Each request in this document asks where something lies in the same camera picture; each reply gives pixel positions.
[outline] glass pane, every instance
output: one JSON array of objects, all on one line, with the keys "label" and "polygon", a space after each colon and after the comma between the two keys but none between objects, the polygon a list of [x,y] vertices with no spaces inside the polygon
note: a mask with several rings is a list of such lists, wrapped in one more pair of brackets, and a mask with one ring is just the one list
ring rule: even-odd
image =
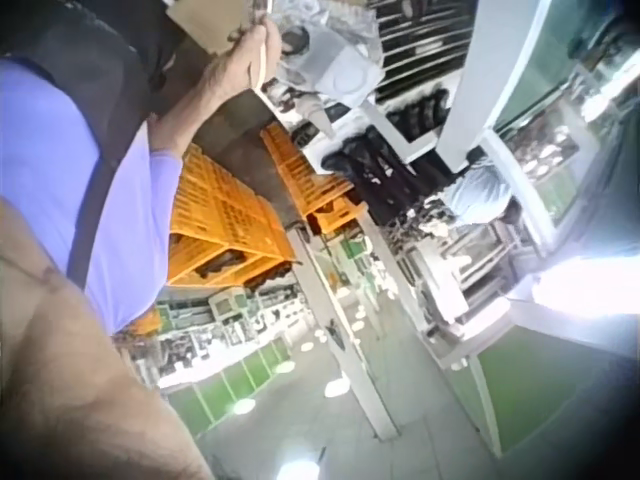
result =
[{"label": "glass pane", "polygon": [[564,83],[580,38],[590,38],[610,9],[607,0],[554,0],[520,81],[496,123],[498,129]]}]

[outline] wall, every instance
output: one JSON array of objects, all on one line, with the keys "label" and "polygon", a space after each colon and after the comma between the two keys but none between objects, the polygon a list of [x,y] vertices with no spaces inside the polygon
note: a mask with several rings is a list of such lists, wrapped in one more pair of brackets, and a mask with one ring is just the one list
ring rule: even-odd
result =
[{"label": "wall", "polygon": [[251,397],[274,377],[274,369],[289,358],[280,338],[195,384],[168,394],[171,406],[195,437],[231,413],[237,400]]}]

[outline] bare arm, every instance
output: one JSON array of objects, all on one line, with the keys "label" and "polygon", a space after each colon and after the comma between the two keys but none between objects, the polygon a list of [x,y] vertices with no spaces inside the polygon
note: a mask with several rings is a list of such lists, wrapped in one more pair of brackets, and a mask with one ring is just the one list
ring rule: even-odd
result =
[{"label": "bare arm", "polygon": [[0,226],[0,440],[15,447],[2,462],[36,474],[64,459],[84,478],[118,464],[133,478],[140,465],[210,478],[182,422],[131,376],[82,292],[1,199]]},{"label": "bare arm", "polygon": [[182,157],[200,126],[224,102],[250,88],[258,78],[260,46],[266,44],[266,78],[273,77],[280,59],[281,39],[278,28],[265,18],[249,30],[227,54],[214,60],[198,85],[164,117],[150,128],[152,151],[168,150]]}]

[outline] black strap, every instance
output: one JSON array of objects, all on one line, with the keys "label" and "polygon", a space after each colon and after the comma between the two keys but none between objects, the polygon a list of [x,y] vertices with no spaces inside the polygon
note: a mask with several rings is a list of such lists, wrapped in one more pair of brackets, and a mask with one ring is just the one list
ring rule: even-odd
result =
[{"label": "black strap", "polygon": [[116,170],[117,166],[105,162],[102,158],[98,160],[78,212],[76,234],[67,264],[67,278],[82,290],[87,284],[93,244]]}]

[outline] person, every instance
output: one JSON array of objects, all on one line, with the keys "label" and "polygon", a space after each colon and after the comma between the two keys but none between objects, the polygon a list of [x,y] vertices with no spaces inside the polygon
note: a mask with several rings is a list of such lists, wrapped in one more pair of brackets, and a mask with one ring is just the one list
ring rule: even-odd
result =
[{"label": "person", "polygon": [[513,196],[493,162],[483,157],[453,185],[444,189],[440,200],[453,214],[453,222],[430,222],[426,228],[436,237],[446,237],[450,229],[501,220],[516,225],[522,217],[522,207]]},{"label": "person", "polygon": [[92,170],[110,145],[91,123],[99,115],[83,115],[29,63],[0,59],[0,477],[211,478],[175,412],[129,373],[110,335],[166,281],[181,156],[221,104],[253,86],[263,45],[272,77],[281,39],[265,18],[135,133],[84,289],[63,272]]}]

